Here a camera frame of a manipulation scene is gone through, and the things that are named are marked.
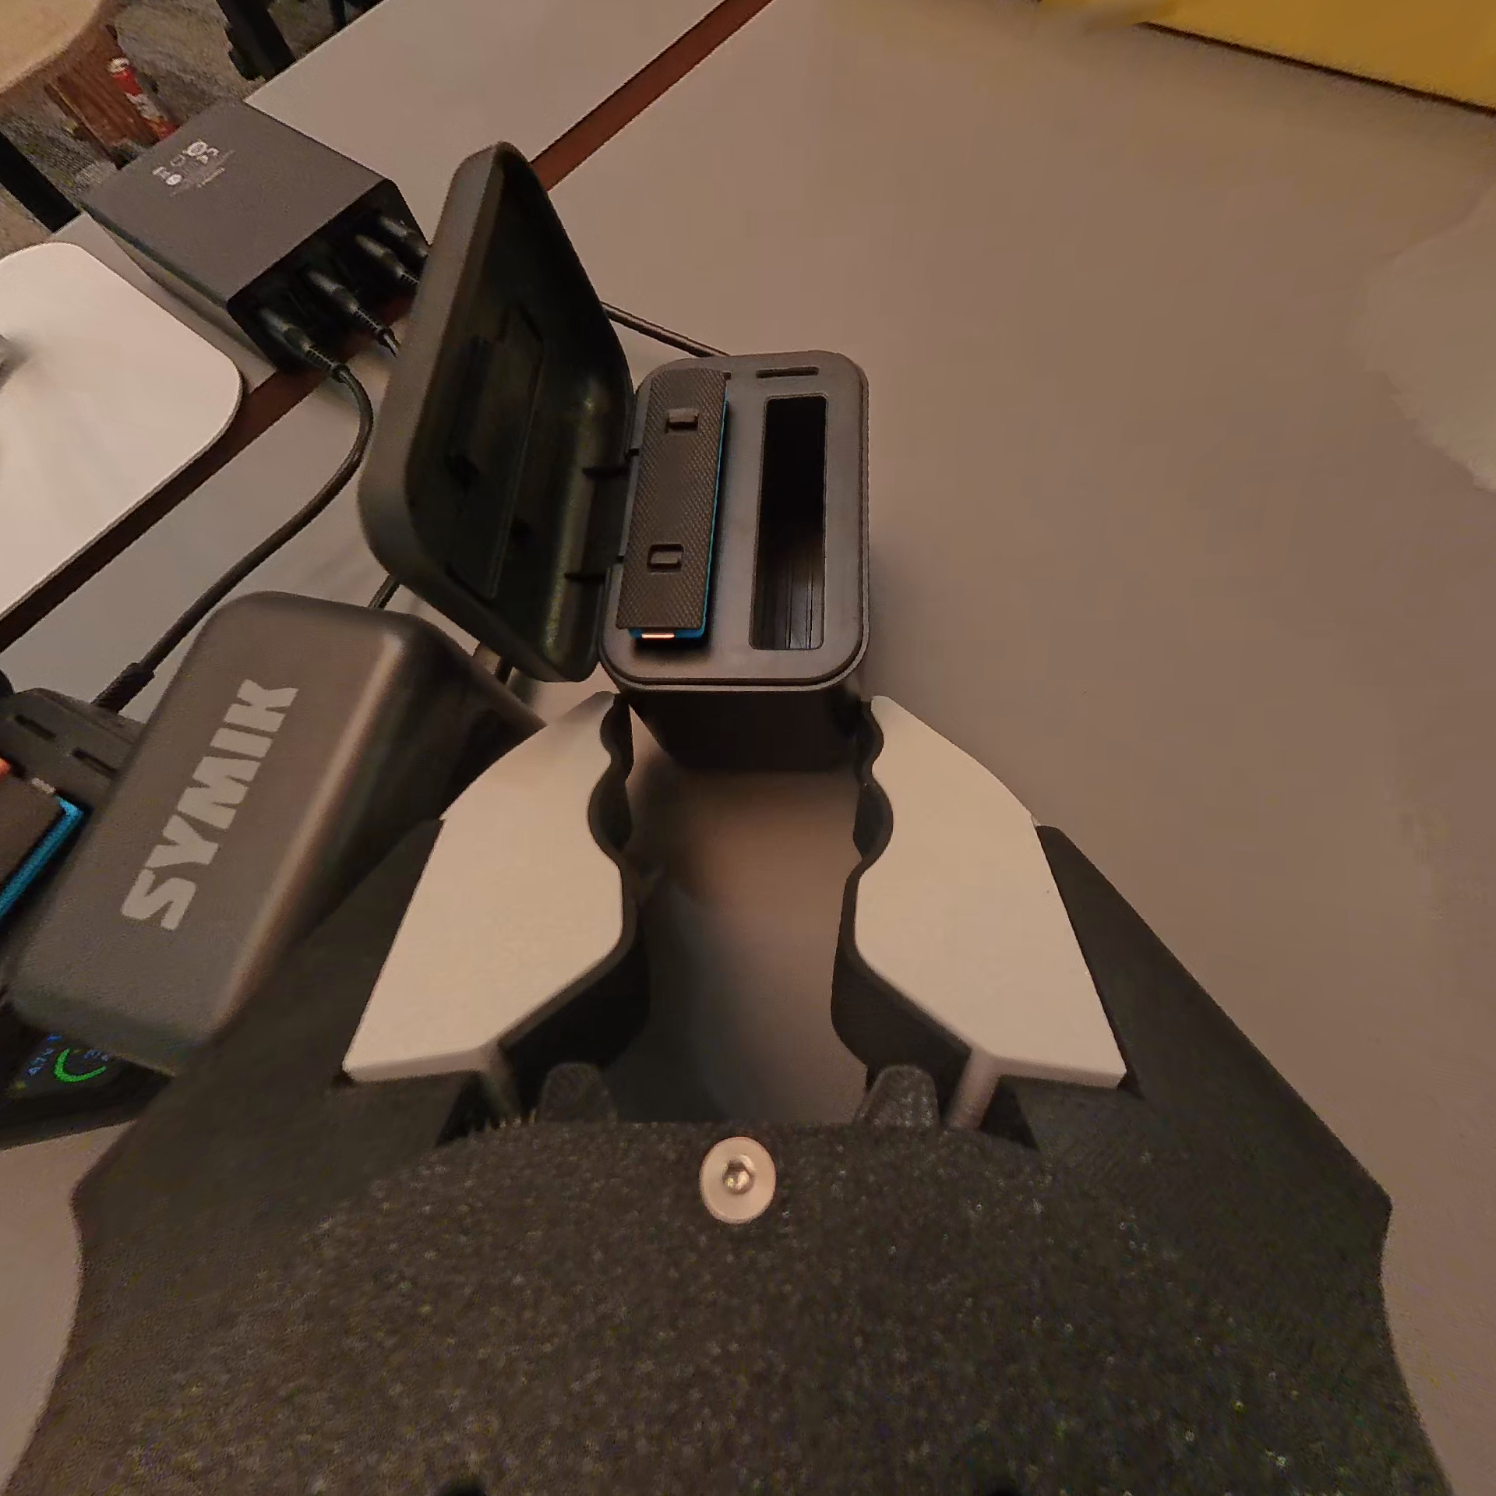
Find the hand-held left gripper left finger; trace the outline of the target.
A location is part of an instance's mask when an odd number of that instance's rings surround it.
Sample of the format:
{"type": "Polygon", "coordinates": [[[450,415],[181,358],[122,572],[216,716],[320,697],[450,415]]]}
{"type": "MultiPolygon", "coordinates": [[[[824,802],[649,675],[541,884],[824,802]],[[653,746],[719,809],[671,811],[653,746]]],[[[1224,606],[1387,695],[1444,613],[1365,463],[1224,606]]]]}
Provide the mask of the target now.
{"type": "Polygon", "coordinates": [[[341,1060],[348,1081],[475,1080],[519,1117],[557,1069],[601,1071],[630,1047],[647,1019],[630,770],[630,711],[599,691],[452,802],[341,1060]]]}

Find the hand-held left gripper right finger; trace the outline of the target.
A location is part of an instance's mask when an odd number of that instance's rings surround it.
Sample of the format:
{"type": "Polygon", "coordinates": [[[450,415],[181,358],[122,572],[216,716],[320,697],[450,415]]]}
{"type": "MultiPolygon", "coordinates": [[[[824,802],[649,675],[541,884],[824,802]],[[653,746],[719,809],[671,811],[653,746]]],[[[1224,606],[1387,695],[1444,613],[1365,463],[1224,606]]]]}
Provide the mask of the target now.
{"type": "Polygon", "coordinates": [[[831,1024],[865,1101],[916,1076],[927,1113],[980,1131],[1020,1083],[1119,1096],[1125,1047],[1034,814],[888,697],[863,702],[854,750],[831,1024]]]}

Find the black battery with blue edge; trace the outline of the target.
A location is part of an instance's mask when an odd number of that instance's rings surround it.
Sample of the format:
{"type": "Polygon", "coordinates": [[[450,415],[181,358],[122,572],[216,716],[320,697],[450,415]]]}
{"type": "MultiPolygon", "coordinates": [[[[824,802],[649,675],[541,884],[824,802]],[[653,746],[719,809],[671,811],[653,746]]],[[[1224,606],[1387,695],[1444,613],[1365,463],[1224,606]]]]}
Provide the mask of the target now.
{"type": "Polygon", "coordinates": [[[40,889],[85,818],[81,805],[38,780],[1,779],[1,923],[40,889]]]}
{"type": "Polygon", "coordinates": [[[690,362],[647,381],[614,624],[635,643],[699,643],[713,584],[729,374],[690,362]]]}

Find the plain black battery charger case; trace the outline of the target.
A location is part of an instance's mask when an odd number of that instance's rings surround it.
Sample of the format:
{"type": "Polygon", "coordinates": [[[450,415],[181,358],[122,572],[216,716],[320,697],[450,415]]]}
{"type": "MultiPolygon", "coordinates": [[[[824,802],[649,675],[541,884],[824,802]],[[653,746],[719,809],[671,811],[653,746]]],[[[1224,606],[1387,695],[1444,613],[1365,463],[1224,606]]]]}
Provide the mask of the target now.
{"type": "Polygon", "coordinates": [[[361,478],[361,524],[402,586],[523,675],[601,670],[701,771],[820,773],[854,754],[868,634],[868,392],[822,351],[706,353],[635,383],[528,161],[460,162],[361,478]],[[728,371],[706,632],[614,624],[647,381],[728,371]]]}

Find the black charger case holding batteries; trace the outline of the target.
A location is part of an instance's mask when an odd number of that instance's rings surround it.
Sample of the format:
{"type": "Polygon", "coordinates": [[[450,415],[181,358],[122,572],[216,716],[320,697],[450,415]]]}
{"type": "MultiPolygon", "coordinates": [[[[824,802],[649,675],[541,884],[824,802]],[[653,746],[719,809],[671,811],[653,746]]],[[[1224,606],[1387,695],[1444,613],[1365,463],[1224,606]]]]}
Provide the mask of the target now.
{"type": "Polygon", "coordinates": [[[47,689],[3,695],[1,757],[12,764],[12,777],[38,780],[86,811],[85,823],[60,864],[24,907],[8,923],[1,923],[5,948],[19,941],[24,921],[42,905],[47,887],[79,844],[86,823],[104,807],[138,732],[138,723],[47,689]]]}

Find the black charger case printed lid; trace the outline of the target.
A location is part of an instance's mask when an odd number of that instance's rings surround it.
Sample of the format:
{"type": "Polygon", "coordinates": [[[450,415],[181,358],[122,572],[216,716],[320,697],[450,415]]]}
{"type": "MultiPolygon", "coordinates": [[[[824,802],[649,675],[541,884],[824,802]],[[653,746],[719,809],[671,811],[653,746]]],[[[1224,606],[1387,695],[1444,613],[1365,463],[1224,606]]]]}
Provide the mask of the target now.
{"type": "Polygon", "coordinates": [[[539,725],[418,618],[277,592],[218,609],[5,958],[3,1149],[136,1112],[539,725]]]}

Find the white rounded pad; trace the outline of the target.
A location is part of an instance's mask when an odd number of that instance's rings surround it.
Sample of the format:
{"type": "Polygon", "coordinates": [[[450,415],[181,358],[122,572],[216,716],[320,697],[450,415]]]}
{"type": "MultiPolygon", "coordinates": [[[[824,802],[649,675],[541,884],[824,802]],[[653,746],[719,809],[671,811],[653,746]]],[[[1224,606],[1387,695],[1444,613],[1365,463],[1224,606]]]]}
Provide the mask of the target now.
{"type": "Polygon", "coordinates": [[[1,262],[1,609],[28,602],[229,429],[232,360],[95,257],[1,262]]]}

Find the black multi-port charging hub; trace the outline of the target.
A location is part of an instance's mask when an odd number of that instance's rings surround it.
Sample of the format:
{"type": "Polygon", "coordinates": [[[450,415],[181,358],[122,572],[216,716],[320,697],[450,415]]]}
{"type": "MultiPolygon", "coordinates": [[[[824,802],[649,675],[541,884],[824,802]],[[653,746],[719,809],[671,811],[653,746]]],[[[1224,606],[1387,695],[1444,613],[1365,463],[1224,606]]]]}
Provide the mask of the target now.
{"type": "Polygon", "coordinates": [[[247,105],[213,105],[83,200],[156,283],[281,369],[309,367],[418,285],[398,187],[247,105]]]}

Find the yellow bin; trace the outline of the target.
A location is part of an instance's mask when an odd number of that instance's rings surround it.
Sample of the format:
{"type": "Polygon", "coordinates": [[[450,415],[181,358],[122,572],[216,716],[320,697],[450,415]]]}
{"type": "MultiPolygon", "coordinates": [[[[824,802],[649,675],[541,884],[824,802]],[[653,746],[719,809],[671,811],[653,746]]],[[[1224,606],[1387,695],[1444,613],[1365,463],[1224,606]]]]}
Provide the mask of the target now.
{"type": "Polygon", "coordinates": [[[1212,43],[1493,107],[1492,2],[1075,2],[1091,22],[1157,25],[1212,43]]]}

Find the beige round stool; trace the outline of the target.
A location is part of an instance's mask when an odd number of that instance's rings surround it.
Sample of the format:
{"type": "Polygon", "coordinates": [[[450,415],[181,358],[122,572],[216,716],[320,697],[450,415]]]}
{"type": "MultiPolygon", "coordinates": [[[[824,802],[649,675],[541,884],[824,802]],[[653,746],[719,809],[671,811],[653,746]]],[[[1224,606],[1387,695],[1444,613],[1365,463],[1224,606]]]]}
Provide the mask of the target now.
{"type": "Polygon", "coordinates": [[[110,71],[117,11],[118,2],[3,2],[1,118],[49,100],[76,136],[95,145],[126,139],[135,111],[110,71]]]}

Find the black chair frame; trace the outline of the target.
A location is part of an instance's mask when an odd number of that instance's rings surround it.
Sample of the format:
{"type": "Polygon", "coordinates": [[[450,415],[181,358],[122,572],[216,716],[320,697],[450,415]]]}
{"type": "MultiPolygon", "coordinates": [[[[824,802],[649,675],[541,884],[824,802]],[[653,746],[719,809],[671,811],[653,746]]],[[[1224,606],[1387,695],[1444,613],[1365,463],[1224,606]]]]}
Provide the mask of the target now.
{"type": "Polygon", "coordinates": [[[209,2],[229,63],[247,84],[265,84],[330,38],[373,13],[379,2],[209,2]]]}

